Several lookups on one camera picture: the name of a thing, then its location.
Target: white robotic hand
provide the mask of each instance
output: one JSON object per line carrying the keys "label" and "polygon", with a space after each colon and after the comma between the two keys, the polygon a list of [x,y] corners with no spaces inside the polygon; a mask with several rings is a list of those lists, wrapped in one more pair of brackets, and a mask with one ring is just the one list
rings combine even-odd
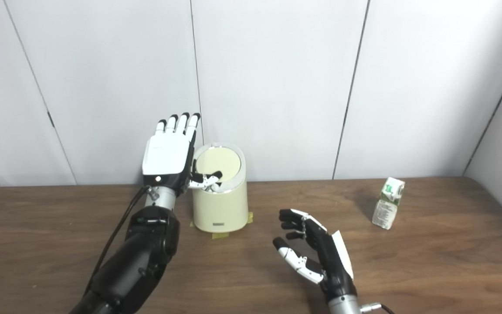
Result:
{"label": "white robotic hand", "polygon": [[191,170],[195,152],[195,131],[200,115],[184,113],[181,117],[162,119],[156,133],[147,142],[143,158],[143,181],[151,187],[166,187],[179,196],[187,188],[207,188],[222,177],[213,174],[198,174]]}
{"label": "white robotic hand", "polygon": [[296,272],[319,284],[327,302],[344,295],[357,295],[350,257],[340,231],[329,235],[317,219],[296,209],[281,209],[279,219],[283,229],[295,230],[286,235],[288,240],[305,240],[317,251],[319,257],[318,263],[302,256],[290,248],[285,240],[277,237],[273,240],[273,244]]}

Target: black cable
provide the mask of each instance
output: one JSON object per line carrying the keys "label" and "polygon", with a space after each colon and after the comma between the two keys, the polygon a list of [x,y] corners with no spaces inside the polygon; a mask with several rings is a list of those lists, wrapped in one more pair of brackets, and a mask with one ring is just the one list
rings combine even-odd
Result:
{"label": "black cable", "polygon": [[123,223],[125,223],[125,220],[127,219],[127,217],[129,217],[129,214],[131,213],[133,207],[135,207],[135,205],[137,204],[139,199],[141,199],[142,195],[145,195],[147,189],[148,189],[148,187],[141,187],[141,189],[137,192],[137,194],[135,194],[135,196],[131,200],[131,203],[129,204],[129,206],[125,210],[125,213],[123,213],[123,217],[121,217],[121,220],[117,224],[117,227],[115,227],[115,230],[112,232],[112,235],[110,236],[110,238],[108,239],[108,242],[104,246],[104,250],[102,250],[100,257],[98,258],[98,262],[96,262],[96,266],[94,267],[94,270],[92,271],[92,275],[90,275],[90,279],[88,280],[88,284],[86,285],[83,296],[89,292],[90,286],[92,285],[92,279],[94,278],[94,275],[98,272],[98,270],[100,270],[100,266],[102,265],[102,262],[104,261],[104,258],[106,257],[106,253],[108,252],[108,249],[112,245],[113,239],[120,231],[120,229],[123,226]]}
{"label": "black cable", "polygon": [[381,308],[385,310],[388,314],[394,314],[394,312],[384,304],[381,304]]}

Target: robotic arm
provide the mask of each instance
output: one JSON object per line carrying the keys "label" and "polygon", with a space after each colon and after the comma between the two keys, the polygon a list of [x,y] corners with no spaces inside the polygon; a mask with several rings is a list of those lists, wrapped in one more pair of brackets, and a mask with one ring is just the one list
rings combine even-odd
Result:
{"label": "robotic arm", "polygon": [[320,286],[331,314],[362,314],[378,308],[392,314],[382,304],[358,305],[354,272],[340,231],[329,235],[317,219],[296,209],[281,209],[279,219],[282,229],[295,230],[286,234],[286,239],[303,239],[317,251],[319,263],[293,250],[281,237],[273,240],[279,254],[298,274]]}
{"label": "robotic arm", "polygon": [[106,244],[113,241],[135,203],[147,194],[146,206],[130,221],[125,242],[90,278],[82,300],[71,314],[133,314],[159,284],[167,264],[177,252],[180,223],[173,214],[175,200],[188,188],[210,188],[222,177],[199,174],[194,165],[195,130],[200,115],[173,115],[159,121],[147,142],[141,188]]}

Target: brown tabletop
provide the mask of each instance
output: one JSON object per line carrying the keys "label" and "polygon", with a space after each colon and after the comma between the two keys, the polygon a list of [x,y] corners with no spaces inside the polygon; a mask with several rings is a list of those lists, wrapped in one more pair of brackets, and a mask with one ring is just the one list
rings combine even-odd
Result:
{"label": "brown tabletop", "polygon": [[[407,179],[386,231],[370,222],[383,183],[249,183],[254,222],[215,240],[189,226],[191,198],[184,195],[175,210],[183,225],[178,253],[139,313],[328,313],[319,288],[271,244],[284,235],[280,208],[309,212],[329,231],[341,230],[361,303],[382,302],[397,314],[502,313],[500,205],[467,178]],[[136,190],[0,188],[0,313],[69,312]],[[303,241],[292,243],[315,257]]]}

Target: cream trash can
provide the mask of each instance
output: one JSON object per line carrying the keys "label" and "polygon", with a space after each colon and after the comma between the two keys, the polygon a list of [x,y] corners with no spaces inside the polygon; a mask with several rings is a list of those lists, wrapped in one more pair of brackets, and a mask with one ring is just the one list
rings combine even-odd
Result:
{"label": "cream trash can", "polygon": [[198,173],[222,172],[216,191],[193,190],[193,223],[206,232],[231,232],[247,224],[247,181],[241,149],[228,143],[210,143],[195,152]]}

